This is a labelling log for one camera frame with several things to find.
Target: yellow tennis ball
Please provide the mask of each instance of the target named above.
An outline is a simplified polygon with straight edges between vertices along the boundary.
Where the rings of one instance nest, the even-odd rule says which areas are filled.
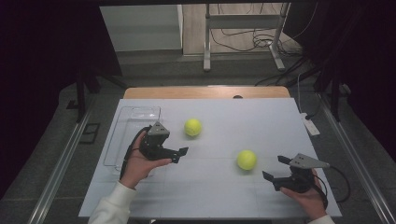
[[[198,135],[202,130],[201,122],[198,119],[188,119],[184,123],[184,132],[189,136]]]
[[[256,165],[257,157],[251,150],[242,150],[238,153],[238,166],[244,170],[251,170]]]

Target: white table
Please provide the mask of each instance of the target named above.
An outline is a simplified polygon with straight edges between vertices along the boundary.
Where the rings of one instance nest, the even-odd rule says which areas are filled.
[[[88,217],[119,179],[112,174],[117,173],[114,168],[104,166],[104,160],[118,114],[125,106],[159,106],[162,124],[170,131],[163,146],[189,147],[178,164],[157,168],[136,187],[139,193],[131,206],[133,217],[305,217],[295,201],[275,191],[272,183],[262,178],[262,170],[275,177],[290,175],[289,166],[277,161],[278,155],[293,158],[303,153],[317,157],[292,98],[120,100],[81,217]],[[198,118],[203,123],[203,131],[196,138],[183,133],[184,121],[189,118]],[[240,170],[235,162],[237,153],[243,149],[251,149],[258,156],[258,163],[250,172]],[[318,175],[327,183],[321,170]],[[327,212],[339,217],[341,213],[328,190]]]

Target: human hand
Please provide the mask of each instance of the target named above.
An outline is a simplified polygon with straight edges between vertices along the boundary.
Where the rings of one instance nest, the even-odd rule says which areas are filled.
[[[128,159],[128,163],[125,168],[125,173],[123,174],[120,183],[130,189],[139,183],[140,180],[146,178],[149,172],[159,166],[165,166],[172,162],[171,159],[162,159],[157,161],[149,161],[145,156],[139,151],[140,142],[146,132],[142,132],[134,142],[132,147],[131,156]]]
[[[318,175],[314,169],[312,169],[312,173],[314,175]],[[316,177],[315,184],[321,189],[319,181]],[[323,201],[316,190],[310,189],[305,193],[297,193],[291,189],[280,188],[280,191],[297,201],[297,203],[300,204],[300,206],[305,210],[305,212],[312,220],[327,215],[326,210],[323,206]]]

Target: power strip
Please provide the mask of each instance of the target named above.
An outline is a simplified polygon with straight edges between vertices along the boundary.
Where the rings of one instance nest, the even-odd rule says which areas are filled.
[[[309,135],[311,136],[316,136],[316,135],[320,135],[320,132],[317,128],[317,126],[315,126],[314,122],[312,122],[312,120],[310,119],[306,119],[306,113],[301,113],[301,120],[303,121],[306,130],[308,131]]]

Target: wall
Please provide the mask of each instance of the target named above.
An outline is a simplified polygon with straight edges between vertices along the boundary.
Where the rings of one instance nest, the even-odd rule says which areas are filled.
[[[181,49],[177,6],[101,7],[115,51]]]

